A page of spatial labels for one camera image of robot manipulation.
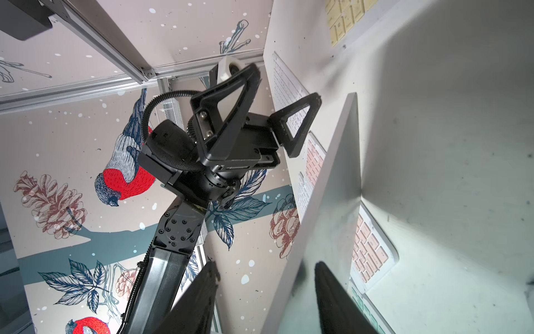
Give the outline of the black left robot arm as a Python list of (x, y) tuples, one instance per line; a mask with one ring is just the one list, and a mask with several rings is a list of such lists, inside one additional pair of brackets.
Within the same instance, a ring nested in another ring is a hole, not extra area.
[(138, 264), (120, 333), (210, 331), (216, 264), (205, 264), (179, 292), (204, 220), (214, 216), (216, 232), (231, 239), (232, 221), (260, 208), (252, 193), (280, 164), (278, 150), (299, 156), (321, 107), (320, 95), (312, 93), (270, 116), (253, 114), (260, 70), (231, 65), (229, 73), (207, 90), (163, 93), (145, 108), (139, 163), (176, 198)]

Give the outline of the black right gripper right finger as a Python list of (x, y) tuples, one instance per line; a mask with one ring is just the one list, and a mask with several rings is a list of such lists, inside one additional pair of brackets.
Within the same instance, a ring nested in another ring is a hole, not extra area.
[(315, 264), (314, 282), (322, 334), (377, 333), (324, 262)]

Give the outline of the white keyboard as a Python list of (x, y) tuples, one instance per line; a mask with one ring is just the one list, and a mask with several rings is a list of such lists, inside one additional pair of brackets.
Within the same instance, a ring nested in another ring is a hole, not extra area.
[[(275, 52), (273, 53), (273, 83), (271, 85), (271, 92), (276, 111), (288, 107), (290, 104), (309, 95), (306, 88)], [(310, 108), (306, 107), (289, 117), (286, 125), (292, 136), (297, 135), (309, 110)]]

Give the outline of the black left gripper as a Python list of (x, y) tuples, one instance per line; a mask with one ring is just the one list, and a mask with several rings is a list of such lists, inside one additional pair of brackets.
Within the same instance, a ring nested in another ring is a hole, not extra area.
[(269, 118), (248, 114), (261, 82), (259, 68), (246, 65), (220, 84), (216, 69), (217, 65), (209, 73), (210, 87), (191, 98), (193, 116), (186, 133), (196, 145), (198, 162), (215, 173), (244, 173), (277, 167), (279, 146), (289, 158), (298, 157), (322, 105), (321, 96), (304, 96)]

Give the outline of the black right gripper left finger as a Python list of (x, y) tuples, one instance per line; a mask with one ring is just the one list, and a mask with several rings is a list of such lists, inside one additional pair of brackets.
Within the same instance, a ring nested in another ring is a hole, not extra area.
[(154, 333), (210, 333), (220, 280), (216, 263), (208, 262)]

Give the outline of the green keyboard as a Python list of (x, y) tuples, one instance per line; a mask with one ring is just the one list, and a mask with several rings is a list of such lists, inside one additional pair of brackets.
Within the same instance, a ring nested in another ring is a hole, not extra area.
[(381, 334), (395, 334), (393, 329), (387, 323), (385, 318), (380, 314), (367, 295), (362, 294), (356, 284), (350, 278), (348, 281), (348, 294), (357, 305), (360, 312), (365, 316), (367, 321), (374, 328), (375, 332)]

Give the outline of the pink keyboard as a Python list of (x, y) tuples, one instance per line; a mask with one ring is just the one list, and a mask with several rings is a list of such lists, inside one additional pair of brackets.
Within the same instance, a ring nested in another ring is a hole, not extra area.
[(303, 154), (304, 168), (299, 172), (298, 183), (293, 188), (302, 224), (326, 157), (326, 150), (312, 132), (307, 134)]
[(398, 263), (399, 254), (363, 203), (356, 218), (350, 278), (361, 294), (367, 293)]
[(318, 272), (347, 284), (361, 196), (358, 95), (349, 93), (262, 333), (320, 333)]

